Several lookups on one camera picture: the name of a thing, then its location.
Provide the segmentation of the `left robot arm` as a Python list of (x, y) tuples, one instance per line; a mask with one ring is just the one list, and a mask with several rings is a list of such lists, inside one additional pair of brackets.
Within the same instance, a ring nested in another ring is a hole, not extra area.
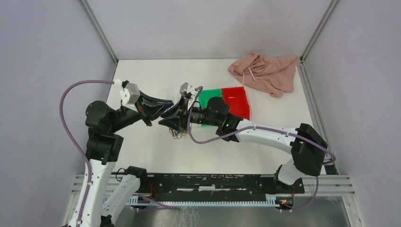
[(103, 101), (94, 101), (86, 109), (88, 141), (87, 161), (78, 203), (69, 227), (113, 227), (119, 214), (135, 192), (149, 185), (146, 169), (130, 166), (111, 196), (104, 200), (109, 177), (118, 160), (124, 138), (116, 132), (138, 121), (147, 126), (173, 106), (173, 101), (135, 92), (123, 94), (121, 105), (113, 109)]

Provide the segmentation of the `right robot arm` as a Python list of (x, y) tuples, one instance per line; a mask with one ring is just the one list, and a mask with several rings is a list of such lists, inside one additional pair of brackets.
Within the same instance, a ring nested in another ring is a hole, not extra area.
[(190, 133), (192, 124), (217, 128), (214, 140), (237, 143), (255, 143), (285, 151), (291, 159), (280, 165), (275, 173), (273, 187), (279, 193), (287, 192), (303, 176), (318, 177), (324, 165), (327, 143), (309, 124), (297, 128), (278, 128), (261, 125), (230, 113), (230, 107), (221, 97), (209, 99), (206, 107), (180, 102), (161, 115), (160, 125), (178, 133)]

